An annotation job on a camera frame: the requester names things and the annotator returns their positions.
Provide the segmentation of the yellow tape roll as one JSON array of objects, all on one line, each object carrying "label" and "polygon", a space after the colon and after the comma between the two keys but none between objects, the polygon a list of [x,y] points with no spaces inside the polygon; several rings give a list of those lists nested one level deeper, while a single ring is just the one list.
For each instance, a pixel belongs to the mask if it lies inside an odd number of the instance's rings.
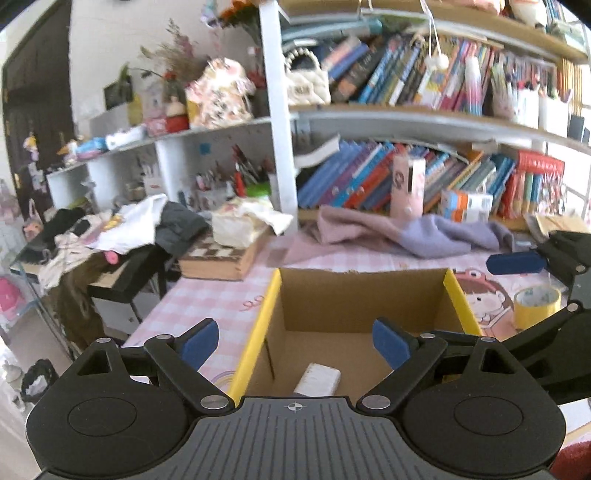
[{"label": "yellow tape roll", "polygon": [[523,331],[549,318],[561,308],[561,292],[550,285],[528,287],[516,293],[514,324]]}]

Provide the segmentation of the orange blue carton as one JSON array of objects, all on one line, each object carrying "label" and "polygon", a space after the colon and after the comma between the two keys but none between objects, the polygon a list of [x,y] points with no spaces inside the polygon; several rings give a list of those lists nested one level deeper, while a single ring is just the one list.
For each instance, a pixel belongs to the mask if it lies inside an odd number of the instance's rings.
[{"label": "orange blue carton", "polygon": [[487,193],[446,190],[441,194],[440,203],[444,209],[490,212],[493,206],[493,196]]},{"label": "orange blue carton", "polygon": [[490,212],[479,209],[442,209],[440,215],[457,223],[488,222]]}]

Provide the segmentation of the upper orange blue carton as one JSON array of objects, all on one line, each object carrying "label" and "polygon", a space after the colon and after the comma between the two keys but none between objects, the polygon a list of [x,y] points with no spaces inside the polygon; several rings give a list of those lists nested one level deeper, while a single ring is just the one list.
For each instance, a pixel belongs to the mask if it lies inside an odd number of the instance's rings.
[{"label": "upper orange blue carton", "polygon": [[493,206],[493,196],[487,193],[446,190],[441,194],[440,203],[444,209],[490,212]]}]

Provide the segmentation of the red dictionary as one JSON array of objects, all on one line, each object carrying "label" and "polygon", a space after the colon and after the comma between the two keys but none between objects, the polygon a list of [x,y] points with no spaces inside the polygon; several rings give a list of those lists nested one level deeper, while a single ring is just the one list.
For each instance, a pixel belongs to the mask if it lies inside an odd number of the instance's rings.
[{"label": "red dictionary", "polygon": [[504,145],[501,153],[515,163],[501,198],[499,215],[517,219],[526,214],[564,212],[564,162],[542,153]]}]

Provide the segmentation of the pink cartoon desk mat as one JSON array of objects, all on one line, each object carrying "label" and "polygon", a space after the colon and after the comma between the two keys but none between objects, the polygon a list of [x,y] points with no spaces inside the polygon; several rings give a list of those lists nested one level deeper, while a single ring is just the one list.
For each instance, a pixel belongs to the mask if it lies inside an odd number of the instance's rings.
[{"label": "pink cartoon desk mat", "polygon": [[[283,260],[287,245],[287,240],[270,241],[242,281],[179,279],[125,344],[140,346],[157,334],[177,336],[202,319],[212,318],[219,328],[219,344],[200,373],[221,389],[228,389],[263,305],[273,271]],[[550,285],[561,292],[562,300],[566,299],[566,287],[546,272],[515,276],[490,274],[485,265],[488,256],[485,251],[475,250],[463,256],[423,260],[402,252],[381,253],[346,246],[342,250],[295,263],[293,267],[339,273],[450,269],[455,272],[466,303],[482,333],[499,339],[516,333],[513,300],[519,291]]]}]

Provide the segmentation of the white packet in box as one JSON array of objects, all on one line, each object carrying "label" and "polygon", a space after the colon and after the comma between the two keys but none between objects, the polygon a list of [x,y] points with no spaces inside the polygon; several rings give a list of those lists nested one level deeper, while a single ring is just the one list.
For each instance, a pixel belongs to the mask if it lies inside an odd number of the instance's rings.
[{"label": "white packet in box", "polygon": [[341,381],[339,369],[318,363],[308,364],[307,369],[294,388],[297,397],[332,397]]}]

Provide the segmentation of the yellow cardboard box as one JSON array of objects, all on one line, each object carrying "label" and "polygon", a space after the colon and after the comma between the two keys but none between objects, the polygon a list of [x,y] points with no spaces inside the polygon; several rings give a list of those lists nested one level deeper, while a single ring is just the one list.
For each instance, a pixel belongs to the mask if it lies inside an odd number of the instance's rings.
[{"label": "yellow cardboard box", "polygon": [[356,401],[391,368],[377,352],[373,324],[386,318],[411,334],[433,330],[480,335],[449,269],[335,273],[273,271],[242,351],[229,397],[287,397],[311,363],[339,370],[337,392]]}]

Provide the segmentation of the wooden chess box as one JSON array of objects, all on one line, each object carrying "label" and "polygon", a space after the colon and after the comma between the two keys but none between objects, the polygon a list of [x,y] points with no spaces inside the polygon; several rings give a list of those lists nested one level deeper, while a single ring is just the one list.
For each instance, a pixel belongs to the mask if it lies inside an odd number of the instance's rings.
[{"label": "wooden chess box", "polygon": [[266,228],[249,247],[235,248],[215,243],[211,233],[203,234],[178,259],[180,273],[189,279],[242,281],[269,238]]}]

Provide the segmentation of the pink device box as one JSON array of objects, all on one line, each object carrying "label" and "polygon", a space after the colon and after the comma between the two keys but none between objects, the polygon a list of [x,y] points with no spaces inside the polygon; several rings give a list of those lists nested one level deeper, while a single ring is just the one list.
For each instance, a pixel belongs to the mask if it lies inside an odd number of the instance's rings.
[{"label": "pink device box", "polygon": [[397,154],[393,159],[390,216],[410,221],[423,215],[426,160]]}]

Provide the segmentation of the cream tissue pack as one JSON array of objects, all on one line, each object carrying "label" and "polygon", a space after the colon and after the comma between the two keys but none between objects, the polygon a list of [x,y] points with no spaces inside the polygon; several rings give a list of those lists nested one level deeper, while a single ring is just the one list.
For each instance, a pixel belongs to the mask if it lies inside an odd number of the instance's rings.
[{"label": "cream tissue pack", "polygon": [[245,249],[267,229],[283,234],[293,220],[293,215],[274,209],[267,196],[235,197],[212,212],[212,236],[221,246]]}]

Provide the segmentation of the pink purple cloth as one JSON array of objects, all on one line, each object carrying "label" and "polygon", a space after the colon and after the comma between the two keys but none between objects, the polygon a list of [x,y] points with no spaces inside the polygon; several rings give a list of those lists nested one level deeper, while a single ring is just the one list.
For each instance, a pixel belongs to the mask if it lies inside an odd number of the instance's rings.
[{"label": "pink purple cloth", "polygon": [[356,210],[322,206],[314,225],[297,233],[280,257],[287,266],[353,245],[381,253],[407,253],[420,259],[461,256],[481,249],[516,250],[514,235],[496,221],[457,223],[438,215],[404,221]]}]

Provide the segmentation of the pile of clothes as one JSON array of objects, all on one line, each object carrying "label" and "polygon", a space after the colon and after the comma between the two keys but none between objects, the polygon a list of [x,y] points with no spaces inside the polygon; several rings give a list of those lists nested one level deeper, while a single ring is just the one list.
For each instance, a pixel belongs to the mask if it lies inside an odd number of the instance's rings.
[{"label": "pile of clothes", "polygon": [[37,279],[42,291],[57,287],[63,275],[99,252],[124,256],[156,245],[178,258],[208,228],[204,217],[164,194],[125,205],[117,213],[106,210],[86,215],[79,222],[83,225],[80,233],[72,229],[52,233],[45,227],[35,238],[33,251],[41,254]]}]

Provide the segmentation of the white bookshelf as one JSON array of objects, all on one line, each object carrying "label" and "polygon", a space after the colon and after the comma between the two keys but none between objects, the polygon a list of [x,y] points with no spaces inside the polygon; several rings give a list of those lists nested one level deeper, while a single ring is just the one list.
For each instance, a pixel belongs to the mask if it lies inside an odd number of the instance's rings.
[{"label": "white bookshelf", "polygon": [[[197,9],[186,1],[76,1],[71,10],[68,58],[72,116],[79,133],[90,137],[116,130],[113,117],[106,111],[103,90],[123,67],[132,72],[142,67],[140,47],[153,43],[169,19],[190,25],[209,56],[245,60],[245,34],[230,33],[224,37],[221,49],[215,49],[211,33],[198,22]],[[294,106],[280,118],[266,116],[236,126],[161,135],[123,145],[89,160],[85,167],[94,182],[98,205],[107,207],[131,179],[132,155],[151,150],[158,191],[176,199],[199,168],[211,168],[223,158],[219,148],[209,154],[200,153],[200,143],[239,138],[252,149],[273,156],[280,170],[280,196],[294,203],[296,170],[290,164],[291,154],[305,144],[334,135],[546,147],[552,156],[566,163],[570,173],[581,179],[589,176],[587,145],[540,128],[427,107],[356,104]]]}]

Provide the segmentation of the floral fabric bag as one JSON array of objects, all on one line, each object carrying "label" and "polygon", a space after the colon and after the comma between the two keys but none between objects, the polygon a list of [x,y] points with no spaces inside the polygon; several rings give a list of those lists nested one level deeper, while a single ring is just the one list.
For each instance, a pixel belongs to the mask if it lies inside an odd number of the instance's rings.
[{"label": "floral fabric bag", "polygon": [[209,61],[200,78],[185,88],[187,101],[197,105],[191,128],[218,129],[252,120],[249,97],[255,93],[256,86],[238,61]]}]

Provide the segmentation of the white woven handbag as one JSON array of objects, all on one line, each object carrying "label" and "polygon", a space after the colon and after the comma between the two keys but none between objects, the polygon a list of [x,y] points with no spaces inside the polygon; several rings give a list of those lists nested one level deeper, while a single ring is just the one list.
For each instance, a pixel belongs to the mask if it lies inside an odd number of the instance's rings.
[{"label": "white woven handbag", "polygon": [[[311,69],[293,69],[294,61],[301,57],[311,60]],[[310,49],[298,47],[291,50],[284,60],[284,66],[287,78],[287,103],[290,106],[331,103],[329,72],[322,68]]]}]

